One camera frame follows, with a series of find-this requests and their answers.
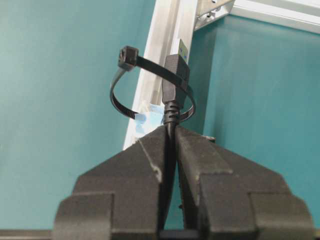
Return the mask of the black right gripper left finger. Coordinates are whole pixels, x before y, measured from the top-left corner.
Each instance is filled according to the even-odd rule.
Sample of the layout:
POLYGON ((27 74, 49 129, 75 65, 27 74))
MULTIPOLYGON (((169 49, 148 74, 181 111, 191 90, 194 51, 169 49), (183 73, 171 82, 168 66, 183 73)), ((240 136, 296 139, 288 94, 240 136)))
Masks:
POLYGON ((156 240, 165 210, 166 128, 80 175, 60 202, 55 240, 156 240))

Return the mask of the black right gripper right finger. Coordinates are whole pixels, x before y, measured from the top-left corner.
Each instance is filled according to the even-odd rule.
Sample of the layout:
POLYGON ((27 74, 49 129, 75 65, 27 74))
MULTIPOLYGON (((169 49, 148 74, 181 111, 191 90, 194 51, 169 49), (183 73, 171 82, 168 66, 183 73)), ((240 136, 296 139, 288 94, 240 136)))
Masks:
POLYGON ((203 240, 312 240, 306 203, 283 176, 178 126, 183 221, 203 240))

